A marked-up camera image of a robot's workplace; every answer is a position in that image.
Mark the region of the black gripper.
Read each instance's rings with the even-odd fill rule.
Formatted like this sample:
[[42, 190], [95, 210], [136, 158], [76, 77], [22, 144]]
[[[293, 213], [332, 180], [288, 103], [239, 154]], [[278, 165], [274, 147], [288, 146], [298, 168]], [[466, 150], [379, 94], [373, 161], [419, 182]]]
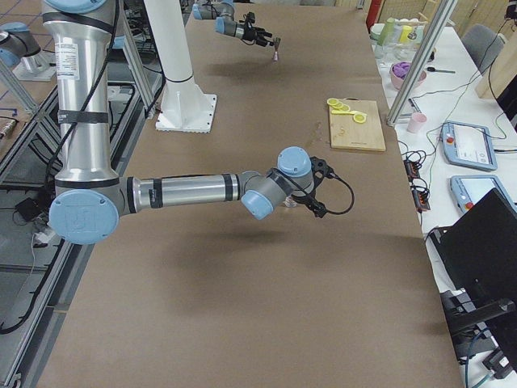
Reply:
[[305, 204], [306, 208], [310, 210], [315, 217], [324, 217], [326, 215], [325, 205], [322, 202], [311, 198], [310, 194], [293, 192], [291, 194], [291, 198], [297, 204]]
[[263, 31], [260, 27], [253, 27], [251, 25], [244, 25], [244, 32], [242, 39], [247, 42], [256, 42], [258, 41], [258, 45], [261, 47], [273, 46], [274, 41], [277, 39], [277, 36], [271, 32]]

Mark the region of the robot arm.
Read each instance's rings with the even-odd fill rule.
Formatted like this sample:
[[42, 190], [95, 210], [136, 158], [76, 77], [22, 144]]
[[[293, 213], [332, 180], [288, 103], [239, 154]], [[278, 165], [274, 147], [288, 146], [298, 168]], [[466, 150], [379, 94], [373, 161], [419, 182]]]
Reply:
[[[44, 26], [53, 36], [57, 67], [61, 142], [48, 162], [46, 179], [61, 156], [62, 168], [53, 177], [55, 196], [49, 206], [49, 226], [64, 240], [98, 243], [112, 234], [122, 216], [143, 209], [240, 200], [256, 218], [264, 219], [291, 197], [316, 217], [330, 211], [319, 202], [316, 188], [324, 174], [323, 161], [298, 146], [280, 152], [276, 167], [266, 174], [194, 175], [153, 179], [123, 177], [114, 155], [136, 144], [141, 125], [115, 129], [108, 100], [107, 64], [110, 51], [126, 27], [121, 1], [42, 1]], [[182, 11], [177, 1], [145, 1], [149, 26], [163, 66], [164, 101], [157, 129], [209, 133], [216, 95], [196, 84], [191, 67]], [[263, 47], [276, 46], [272, 34], [255, 25], [248, 11], [239, 21], [233, 1], [195, 2], [192, 16], [215, 21], [221, 35]], [[133, 41], [122, 40], [126, 48]]]
[[253, 11], [248, 11], [237, 21], [234, 1], [194, 1], [191, 14], [197, 20], [213, 20], [217, 33], [237, 38], [248, 45], [278, 48], [280, 43], [279, 37], [255, 25]]

